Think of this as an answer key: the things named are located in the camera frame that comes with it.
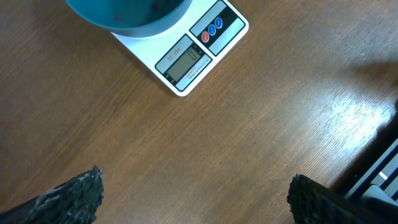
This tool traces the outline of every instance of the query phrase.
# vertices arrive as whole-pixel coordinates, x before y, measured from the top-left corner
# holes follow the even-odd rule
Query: kitchen scale
[[[227,0],[193,0],[185,15],[161,34],[112,34],[176,95],[187,96],[248,29],[248,21]]]

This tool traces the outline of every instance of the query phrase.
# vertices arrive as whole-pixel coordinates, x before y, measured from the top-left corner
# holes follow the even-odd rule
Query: scale display
[[[187,96],[249,29],[227,0],[192,0],[181,20],[150,39],[113,34],[176,95]]]

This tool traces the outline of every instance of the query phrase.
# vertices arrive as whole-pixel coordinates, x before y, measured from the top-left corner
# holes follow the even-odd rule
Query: wooden table
[[[96,223],[293,223],[395,113],[394,0],[232,0],[251,28],[186,98],[63,1],[0,2],[0,211],[93,167]]]

